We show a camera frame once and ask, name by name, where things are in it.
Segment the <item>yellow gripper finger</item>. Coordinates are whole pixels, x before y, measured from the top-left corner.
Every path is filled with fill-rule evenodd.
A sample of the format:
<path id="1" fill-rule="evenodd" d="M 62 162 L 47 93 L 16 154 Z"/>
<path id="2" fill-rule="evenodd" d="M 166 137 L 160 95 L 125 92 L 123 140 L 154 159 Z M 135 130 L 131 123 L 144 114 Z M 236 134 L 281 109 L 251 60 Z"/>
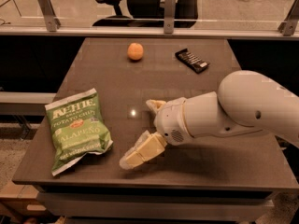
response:
<path id="1" fill-rule="evenodd" d="M 120 167 L 124 170 L 134 169 L 162 154 L 166 146 L 166 140 L 159 133 L 144 131 L 120 159 Z"/>
<path id="2" fill-rule="evenodd" d="M 166 101 L 163 100 L 148 100 L 146 102 L 146 105 L 148 106 L 149 110 L 152 111 L 154 114 L 157 114 L 165 104 Z"/>

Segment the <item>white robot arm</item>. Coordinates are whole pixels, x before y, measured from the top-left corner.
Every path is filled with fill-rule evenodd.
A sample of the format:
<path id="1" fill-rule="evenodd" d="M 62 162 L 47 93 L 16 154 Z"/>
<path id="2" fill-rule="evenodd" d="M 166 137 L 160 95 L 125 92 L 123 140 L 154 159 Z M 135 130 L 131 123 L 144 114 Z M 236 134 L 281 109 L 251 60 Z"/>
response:
<path id="1" fill-rule="evenodd" d="M 148 100 L 155 133 L 143 132 L 120 167 L 131 170 L 163 153 L 170 144 L 201 137 L 230 137 L 268 131 L 299 147 L 299 96 L 260 73 L 240 70 L 226 76 L 218 89 L 192 98 Z"/>

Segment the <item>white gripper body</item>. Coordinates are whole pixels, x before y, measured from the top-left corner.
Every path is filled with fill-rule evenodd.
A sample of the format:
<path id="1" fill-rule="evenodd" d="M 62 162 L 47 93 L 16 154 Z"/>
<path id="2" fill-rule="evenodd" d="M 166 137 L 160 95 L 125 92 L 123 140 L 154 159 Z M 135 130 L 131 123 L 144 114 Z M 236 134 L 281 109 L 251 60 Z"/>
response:
<path id="1" fill-rule="evenodd" d="M 179 146 L 193 140 L 184 118 L 186 98 L 178 98 L 162 105 L 155 117 L 154 125 L 157 132 L 168 144 Z"/>

